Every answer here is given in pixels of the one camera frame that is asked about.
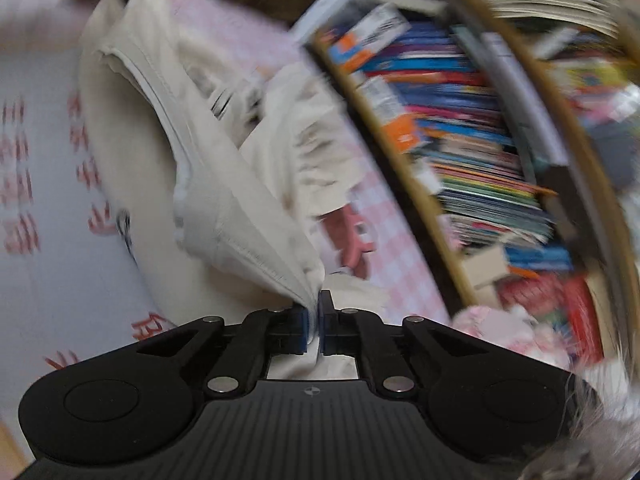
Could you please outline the cream t-shirt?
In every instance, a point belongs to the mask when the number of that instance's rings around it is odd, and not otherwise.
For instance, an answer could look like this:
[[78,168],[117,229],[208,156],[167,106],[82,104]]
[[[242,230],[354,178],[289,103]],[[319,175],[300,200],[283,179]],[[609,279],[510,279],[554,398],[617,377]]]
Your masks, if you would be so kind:
[[177,325],[260,309],[384,314],[387,294],[330,273],[312,231],[344,211],[361,172],[333,90],[307,64],[244,72],[169,0],[101,0],[81,36],[79,88],[107,197]]

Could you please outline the pink white plush bunny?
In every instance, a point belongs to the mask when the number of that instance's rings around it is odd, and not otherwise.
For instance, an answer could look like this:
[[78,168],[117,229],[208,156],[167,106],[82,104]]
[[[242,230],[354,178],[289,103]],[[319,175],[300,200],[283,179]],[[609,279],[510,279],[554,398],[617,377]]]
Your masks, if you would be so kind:
[[468,307],[452,318],[451,327],[563,370],[572,366],[563,336],[551,325],[536,321],[519,304],[510,310]]

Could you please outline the pink checkered table mat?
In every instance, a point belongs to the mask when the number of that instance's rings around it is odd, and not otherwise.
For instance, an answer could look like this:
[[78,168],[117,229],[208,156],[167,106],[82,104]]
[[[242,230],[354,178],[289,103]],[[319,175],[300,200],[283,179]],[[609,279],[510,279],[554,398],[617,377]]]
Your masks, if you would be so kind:
[[[1,0],[1,447],[32,452],[18,404],[38,379],[178,326],[156,306],[131,252],[126,214],[102,184],[79,88],[81,36],[101,0]],[[169,0],[184,27],[244,72],[303,62],[283,27],[224,0]],[[347,207],[312,239],[330,273],[363,278],[388,300],[380,317],[449,315],[422,249],[341,103],[361,172]]]

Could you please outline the flat white orange box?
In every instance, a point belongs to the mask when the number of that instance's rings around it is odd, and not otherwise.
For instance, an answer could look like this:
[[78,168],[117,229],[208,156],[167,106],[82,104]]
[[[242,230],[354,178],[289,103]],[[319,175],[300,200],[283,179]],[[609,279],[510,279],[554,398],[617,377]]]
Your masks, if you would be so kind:
[[419,127],[384,78],[368,78],[357,91],[369,105],[386,138],[399,153],[408,153],[422,144]]

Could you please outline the row of colourful books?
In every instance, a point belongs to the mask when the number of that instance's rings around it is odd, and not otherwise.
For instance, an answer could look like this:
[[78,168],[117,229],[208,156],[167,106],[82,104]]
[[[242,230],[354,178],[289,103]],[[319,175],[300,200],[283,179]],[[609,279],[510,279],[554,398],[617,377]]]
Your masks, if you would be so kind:
[[[426,200],[437,235],[472,288],[471,307],[523,306],[563,336],[572,365],[614,358],[608,284],[590,256],[590,223],[570,170],[535,159],[523,127],[477,65],[464,27],[408,22],[408,32],[353,72],[329,56],[344,29],[322,30],[317,44]],[[422,144],[408,153],[394,148],[357,91],[375,76],[419,127]]]

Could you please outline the tall white orange box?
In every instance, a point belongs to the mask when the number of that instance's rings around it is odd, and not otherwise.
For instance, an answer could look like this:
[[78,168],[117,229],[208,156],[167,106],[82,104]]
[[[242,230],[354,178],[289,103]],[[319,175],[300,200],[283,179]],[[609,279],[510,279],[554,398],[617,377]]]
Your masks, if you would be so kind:
[[359,70],[409,29],[396,6],[380,4],[329,47],[329,56],[348,72]]

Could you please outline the white wooden bookshelf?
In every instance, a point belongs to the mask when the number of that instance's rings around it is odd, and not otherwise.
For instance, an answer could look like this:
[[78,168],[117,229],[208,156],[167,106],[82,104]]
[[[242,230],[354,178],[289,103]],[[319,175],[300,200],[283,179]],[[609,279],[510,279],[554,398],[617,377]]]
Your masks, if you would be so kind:
[[639,369],[639,277],[588,134],[480,0],[316,0],[293,35],[347,101],[449,313],[513,298]]

